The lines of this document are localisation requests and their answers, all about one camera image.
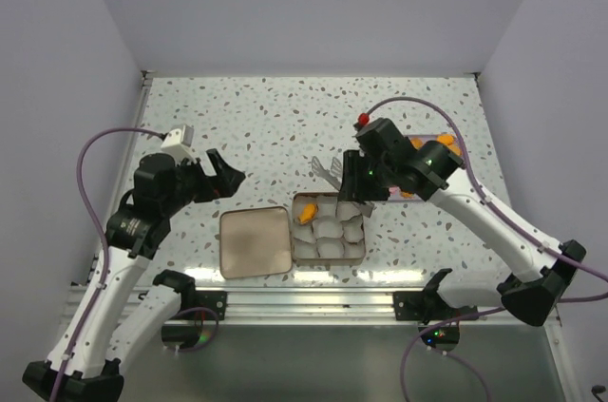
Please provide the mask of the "metal tongs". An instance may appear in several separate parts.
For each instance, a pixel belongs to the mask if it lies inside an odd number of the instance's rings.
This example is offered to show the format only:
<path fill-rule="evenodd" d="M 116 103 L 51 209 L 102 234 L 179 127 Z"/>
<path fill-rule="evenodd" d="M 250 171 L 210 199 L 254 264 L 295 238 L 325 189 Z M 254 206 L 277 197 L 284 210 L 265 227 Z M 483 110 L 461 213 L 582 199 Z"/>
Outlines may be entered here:
<path fill-rule="evenodd" d="M 336 157 L 332 158 L 330 168 L 326 169 L 321 161 L 316 156 L 313 156 L 311 159 L 311 169 L 315 176 L 326 181 L 335 190 L 339 191 L 341 189 L 343 165 L 342 162 L 340 162 Z M 353 205 L 366 218 L 371 217 L 375 208 L 375 206 L 370 202 L 355 202 Z"/>

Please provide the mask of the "orange fish cookie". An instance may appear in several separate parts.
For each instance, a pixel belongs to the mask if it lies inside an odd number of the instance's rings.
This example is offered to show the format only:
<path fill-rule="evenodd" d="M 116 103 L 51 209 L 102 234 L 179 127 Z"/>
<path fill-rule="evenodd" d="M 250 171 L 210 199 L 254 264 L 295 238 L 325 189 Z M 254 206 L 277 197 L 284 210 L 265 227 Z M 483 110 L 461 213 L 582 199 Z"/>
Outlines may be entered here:
<path fill-rule="evenodd" d="M 297 221 L 299 224 L 304 225 L 311 222 L 318 213 L 318 206 L 315 203 L 307 203 L 299 213 Z"/>

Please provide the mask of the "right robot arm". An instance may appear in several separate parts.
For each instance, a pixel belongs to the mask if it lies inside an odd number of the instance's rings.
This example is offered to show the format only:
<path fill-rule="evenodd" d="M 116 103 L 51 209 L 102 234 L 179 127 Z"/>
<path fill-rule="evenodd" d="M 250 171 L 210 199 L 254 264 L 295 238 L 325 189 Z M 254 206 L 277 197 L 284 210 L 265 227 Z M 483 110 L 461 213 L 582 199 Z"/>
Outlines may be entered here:
<path fill-rule="evenodd" d="M 427 314 L 441 319 L 465 306 L 502 306 L 523 323 L 541 326 L 571 284 L 585 248 L 543 233 L 475 187 L 465 161 L 442 142 L 415 146 L 391 120 L 367 114 L 354 127 L 359 147 L 343 154 L 340 201 L 387 201 L 397 187 L 449 213 L 510 270 L 496 288 L 440 283 L 423 296 Z"/>

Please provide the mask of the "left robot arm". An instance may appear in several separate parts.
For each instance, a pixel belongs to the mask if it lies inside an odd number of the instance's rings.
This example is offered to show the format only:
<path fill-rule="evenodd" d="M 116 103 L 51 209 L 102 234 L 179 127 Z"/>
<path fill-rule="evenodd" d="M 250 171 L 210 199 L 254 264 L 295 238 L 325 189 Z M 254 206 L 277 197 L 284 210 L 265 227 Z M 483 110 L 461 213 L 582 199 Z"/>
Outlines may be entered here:
<path fill-rule="evenodd" d="M 245 180 L 216 149 L 207 156 L 215 169 L 212 176 L 197 159 L 177 162 L 169 154 L 155 153 L 140 160 L 132 189 L 107 222 L 95 273 L 64 335 L 45 360 L 29 363 L 24 371 L 24 383 L 41 398 L 118 400 L 130 358 L 165 321 L 201 310 L 194 279 L 164 270 L 129 318 L 121 319 L 133 289 L 170 233 L 171 219 L 190 203 L 234 196 Z"/>

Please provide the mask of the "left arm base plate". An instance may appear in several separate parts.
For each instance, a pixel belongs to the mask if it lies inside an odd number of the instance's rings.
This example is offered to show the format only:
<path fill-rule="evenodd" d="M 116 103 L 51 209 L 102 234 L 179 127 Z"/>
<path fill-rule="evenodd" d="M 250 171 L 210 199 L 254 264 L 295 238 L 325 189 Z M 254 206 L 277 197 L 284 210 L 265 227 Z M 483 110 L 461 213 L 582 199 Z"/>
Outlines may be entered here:
<path fill-rule="evenodd" d="M 225 291 L 198 291 L 181 295 L 179 314 L 185 314 L 186 318 L 195 317 L 214 319 L 222 321 L 227 307 L 228 294 Z"/>

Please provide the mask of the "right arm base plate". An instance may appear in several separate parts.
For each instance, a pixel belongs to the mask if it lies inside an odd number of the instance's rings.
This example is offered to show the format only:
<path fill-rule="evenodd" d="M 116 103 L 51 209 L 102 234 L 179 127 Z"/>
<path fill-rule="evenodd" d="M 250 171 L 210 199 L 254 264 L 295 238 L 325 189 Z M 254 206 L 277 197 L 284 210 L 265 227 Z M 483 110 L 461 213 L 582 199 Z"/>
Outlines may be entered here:
<path fill-rule="evenodd" d="M 397 321 L 424 325 L 478 312 L 476 307 L 450 307 L 436 293 L 424 291 L 396 291 L 392 294 L 392 306 Z"/>

